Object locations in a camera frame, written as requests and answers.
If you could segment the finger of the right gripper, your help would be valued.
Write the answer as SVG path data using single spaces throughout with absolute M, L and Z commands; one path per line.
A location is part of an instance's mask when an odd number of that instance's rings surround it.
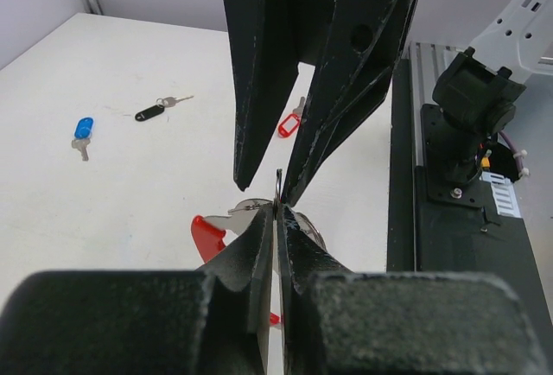
M 295 205 L 321 165 L 384 102 L 417 0 L 334 0 L 283 183 Z
M 223 0 L 235 91 L 233 180 L 247 189 L 298 77 L 318 60 L 335 0 Z

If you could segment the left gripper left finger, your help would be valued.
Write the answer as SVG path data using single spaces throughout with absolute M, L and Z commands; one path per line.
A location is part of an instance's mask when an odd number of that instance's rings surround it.
M 273 212 L 196 270 L 50 270 L 1 314 L 4 374 L 264 374 Z

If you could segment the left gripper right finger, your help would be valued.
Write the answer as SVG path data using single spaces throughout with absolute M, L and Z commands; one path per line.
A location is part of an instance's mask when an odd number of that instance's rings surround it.
M 471 272 L 355 273 L 276 210 L 288 374 L 545 374 L 515 292 Z

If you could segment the red handled keyring organizer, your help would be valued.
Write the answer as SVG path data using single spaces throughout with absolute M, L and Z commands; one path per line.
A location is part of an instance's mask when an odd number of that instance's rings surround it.
M 283 170 L 276 170 L 276 191 L 274 200 L 282 199 Z M 248 198 L 240 201 L 234 208 L 227 211 L 227 215 L 197 215 L 191 223 L 191 235 L 203 265 L 211 261 L 226 248 L 224 238 L 227 232 L 240 236 L 249 227 L 257 211 L 266 205 L 272 206 L 274 200 L 263 198 Z M 321 233 L 316 229 L 309 218 L 300 212 L 292 211 L 300 230 L 306 234 L 323 252 L 327 247 Z

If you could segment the blue tag key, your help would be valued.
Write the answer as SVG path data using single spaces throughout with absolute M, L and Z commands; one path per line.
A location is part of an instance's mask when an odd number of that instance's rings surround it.
M 94 126 L 93 118 L 91 117 L 82 118 L 77 123 L 73 134 L 73 140 L 71 142 L 72 148 L 78 150 L 83 162 L 89 161 L 87 147 L 91 142 L 93 126 Z

